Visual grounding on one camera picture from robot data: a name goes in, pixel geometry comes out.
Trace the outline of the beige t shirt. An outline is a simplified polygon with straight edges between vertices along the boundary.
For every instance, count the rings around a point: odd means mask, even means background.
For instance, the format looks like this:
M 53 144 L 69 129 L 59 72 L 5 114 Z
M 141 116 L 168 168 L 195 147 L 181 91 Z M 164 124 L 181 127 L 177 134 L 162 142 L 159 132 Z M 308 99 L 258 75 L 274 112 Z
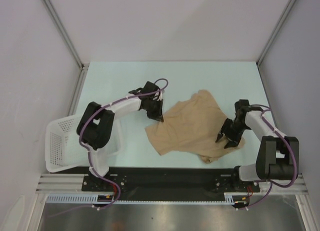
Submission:
M 227 116 L 207 90 L 199 90 L 190 99 L 177 102 L 163 119 L 145 128 L 149 142 L 161 156 L 172 151 L 187 152 L 210 164 L 246 143 L 242 138 L 237 147 L 224 148 L 228 142 L 225 137 L 216 142 Z

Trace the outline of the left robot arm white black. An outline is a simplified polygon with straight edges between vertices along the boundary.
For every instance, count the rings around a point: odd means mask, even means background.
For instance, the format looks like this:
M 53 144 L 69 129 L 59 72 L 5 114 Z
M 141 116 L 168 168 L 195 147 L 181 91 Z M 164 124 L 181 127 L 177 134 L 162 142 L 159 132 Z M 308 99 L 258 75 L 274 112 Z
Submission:
M 99 155 L 111 139 L 114 122 L 124 116 L 144 110 L 146 116 L 157 122 L 164 122 L 163 93 L 168 87 L 166 78 L 155 82 L 147 81 L 143 87 L 133 89 L 118 100 L 105 105 L 90 102 L 77 126 L 79 144 L 87 150 L 89 172 L 94 175 L 93 185 L 100 191 L 110 187 L 111 179 L 106 175 L 109 166 L 99 164 Z

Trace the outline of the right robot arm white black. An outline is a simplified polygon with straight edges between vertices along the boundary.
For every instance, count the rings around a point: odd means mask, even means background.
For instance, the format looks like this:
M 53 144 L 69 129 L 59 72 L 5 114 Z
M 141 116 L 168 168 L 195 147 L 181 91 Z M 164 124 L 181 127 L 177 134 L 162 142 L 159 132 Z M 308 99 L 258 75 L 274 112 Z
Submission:
M 231 187 L 242 192 L 249 182 L 270 182 L 281 188 L 289 188 L 299 174 L 299 141 L 287 136 L 267 118 L 267 106 L 250 104 L 240 99 L 234 104 L 235 118 L 226 118 L 217 134 L 216 142 L 226 138 L 225 149 L 239 146 L 245 131 L 253 131 L 260 145 L 255 163 L 234 168 L 235 176 L 230 179 Z

